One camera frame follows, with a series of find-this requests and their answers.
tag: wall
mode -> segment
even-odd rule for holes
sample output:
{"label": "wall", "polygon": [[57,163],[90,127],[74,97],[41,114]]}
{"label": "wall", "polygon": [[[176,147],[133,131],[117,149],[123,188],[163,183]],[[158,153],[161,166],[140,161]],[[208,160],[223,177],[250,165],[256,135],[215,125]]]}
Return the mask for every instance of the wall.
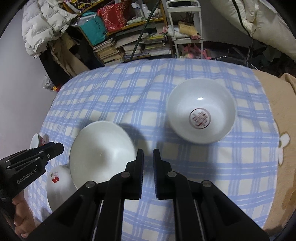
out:
{"label": "wall", "polygon": [[[248,47],[251,44],[251,39],[226,20],[209,0],[199,0],[199,2],[202,7],[202,30],[205,41],[229,43],[243,47]],[[162,3],[165,7],[166,0],[162,0]],[[173,13],[172,18],[180,19],[180,14]]]}
{"label": "wall", "polygon": [[46,72],[26,52],[22,10],[0,38],[0,158],[30,147],[56,96],[42,88]]}

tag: teal bag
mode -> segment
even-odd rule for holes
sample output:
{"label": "teal bag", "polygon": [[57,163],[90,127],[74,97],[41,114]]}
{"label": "teal bag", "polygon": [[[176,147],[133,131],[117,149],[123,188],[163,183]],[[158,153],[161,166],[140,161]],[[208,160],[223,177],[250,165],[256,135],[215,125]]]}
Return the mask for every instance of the teal bag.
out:
{"label": "teal bag", "polygon": [[[86,12],[82,16],[84,17],[90,14],[94,14],[94,12]],[[106,27],[98,15],[81,25],[80,28],[93,46],[103,42],[106,38]]]}

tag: human hand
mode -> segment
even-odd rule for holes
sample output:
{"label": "human hand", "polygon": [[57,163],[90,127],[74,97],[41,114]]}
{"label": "human hand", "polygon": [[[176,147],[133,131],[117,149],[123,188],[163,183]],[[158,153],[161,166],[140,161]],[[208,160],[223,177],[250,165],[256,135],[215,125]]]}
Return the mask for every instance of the human hand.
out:
{"label": "human hand", "polygon": [[12,199],[15,205],[14,224],[15,232],[17,235],[27,238],[28,235],[36,228],[33,215],[24,198],[24,191],[21,191],[17,196]]}

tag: puffer jacket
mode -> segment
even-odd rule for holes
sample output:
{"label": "puffer jacket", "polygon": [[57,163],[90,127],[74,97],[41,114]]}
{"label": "puffer jacket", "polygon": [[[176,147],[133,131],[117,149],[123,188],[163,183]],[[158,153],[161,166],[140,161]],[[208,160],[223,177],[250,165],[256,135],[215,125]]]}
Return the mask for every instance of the puffer jacket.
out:
{"label": "puffer jacket", "polygon": [[58,39],[77,15],[61,9],[56,0],[29,0],[24,6],[22,37],[29,55],[35,58]]}

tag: white cart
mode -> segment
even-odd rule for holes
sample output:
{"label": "white cart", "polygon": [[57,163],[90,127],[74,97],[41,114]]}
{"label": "white cart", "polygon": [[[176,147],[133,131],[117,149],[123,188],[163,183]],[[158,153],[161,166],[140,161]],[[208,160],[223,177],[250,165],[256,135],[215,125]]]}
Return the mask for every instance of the white cart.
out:
{"label": "white cart", "polygon": [[[197,6],[183,6],[183,7],[169,7],[170,3],[174,2],[193,2]],[[197,0],[169,0],[166,3],[166,9],[168,11],[168,15],[170,18],[170,25],[172,26],[172,31],[173,31],[173,41],[175,43],[175,48],[176,48],[176,53],[177,53],[177,58],[179,58],[179,51],[178,51],[178,44],[193,44],[193,43],[199,43],[201,44],[201,52],[203,52],[203,36],[202,36],[202,14],[201,14],[201,6],[199,1]],[[175,31],[173,29],[173,20],[172,20],[172,12],[198,12],[199,18],[200,18],[200,39],[190,39],[190,38],[183,38],[183,39],[176,39]]]}

